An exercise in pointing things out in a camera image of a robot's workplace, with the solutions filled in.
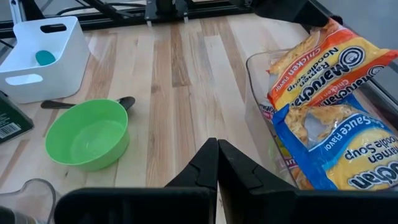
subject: maruchan ramen package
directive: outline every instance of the maruchan ramen package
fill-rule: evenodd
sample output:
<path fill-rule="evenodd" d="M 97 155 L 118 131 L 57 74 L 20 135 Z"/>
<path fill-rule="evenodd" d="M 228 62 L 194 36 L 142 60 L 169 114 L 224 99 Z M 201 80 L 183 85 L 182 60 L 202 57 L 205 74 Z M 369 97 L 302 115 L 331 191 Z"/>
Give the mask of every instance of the maruchan ramen package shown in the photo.
<path fill-rule="evenodd" d="M 276 133 L 314 189 L 381 190 L 398 184 L 398 138 L 351 105 L 286 105 Z"/>
<path fill-rule="evenodd" d="M 277 76 L 267 97 L 276 110 L 333 105 L 375 76 L 398 55 L 379 49 L 333 19 L 269 69 Z"/>

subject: white plastic bin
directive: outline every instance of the white plastic bin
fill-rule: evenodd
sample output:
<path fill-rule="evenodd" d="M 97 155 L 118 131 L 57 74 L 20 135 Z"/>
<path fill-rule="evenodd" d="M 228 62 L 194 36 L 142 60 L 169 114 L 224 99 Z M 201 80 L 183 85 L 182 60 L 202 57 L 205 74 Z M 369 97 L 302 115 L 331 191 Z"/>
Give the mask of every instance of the white plastic bin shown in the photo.
<path fill-rule="evenodd" d="M 61 31 L 48 32 L 54 27 Z M 90 51 L 76 17 L 21 22 L 14 33 L 17 45 L 0 66 L 1 91 L 18 103 L 31 103 L 79 90 Z M 35 56 L 41 50 L 52 53 L 54 63 L 40 66 Z"/>

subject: orange packaging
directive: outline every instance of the orange packaging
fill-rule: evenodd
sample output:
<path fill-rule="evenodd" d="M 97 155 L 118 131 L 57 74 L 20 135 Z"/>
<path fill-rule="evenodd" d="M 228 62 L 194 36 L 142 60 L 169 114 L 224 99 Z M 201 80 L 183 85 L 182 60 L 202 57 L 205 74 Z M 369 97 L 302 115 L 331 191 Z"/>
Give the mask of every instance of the orange packaging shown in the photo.
<path fill-rule="evenodd" d="M 268 99 L 280 110 L 332 105 L 351 94 L 398 56 L 379 49 L 333 19 L 271 66 L 277 81 Z"/>

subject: metal spoon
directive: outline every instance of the metal spoon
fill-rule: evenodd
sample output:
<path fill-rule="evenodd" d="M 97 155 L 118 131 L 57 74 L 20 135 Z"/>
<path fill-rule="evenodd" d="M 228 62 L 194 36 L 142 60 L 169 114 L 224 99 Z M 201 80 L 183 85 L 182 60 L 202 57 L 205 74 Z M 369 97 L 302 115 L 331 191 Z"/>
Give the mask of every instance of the metal spoon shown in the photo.
<path fill-rule="evenodd" d="M 126 97 L 117 99 L 116 102 L 120 103 L 124 107 L 125 110 L 128 110 L 136 102 L 136 99 L 132 96 L 126 96 Z M 43 109 L 69 109 L 72 106 L 75 106 L 75 104 L 62 103 L 62 102 L 57 102 L 57 101 L 52 101 L 52 100 L 45 100 L 41 104 L 41 107 Z"/>

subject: plastic bowl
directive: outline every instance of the plastic bowl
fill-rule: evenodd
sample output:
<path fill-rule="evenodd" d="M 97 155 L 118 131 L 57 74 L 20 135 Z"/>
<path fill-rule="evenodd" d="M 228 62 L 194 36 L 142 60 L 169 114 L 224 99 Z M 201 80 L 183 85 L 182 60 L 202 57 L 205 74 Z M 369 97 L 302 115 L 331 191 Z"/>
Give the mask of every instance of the plastic bowl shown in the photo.
<path fill-rule="evenodd" d="M 113 100 L 90 100 L 66 111 L 51 125 L 45 148 L 59 164 L 82 170 L 104 168 L 129 144 L 126 110 Z"/>

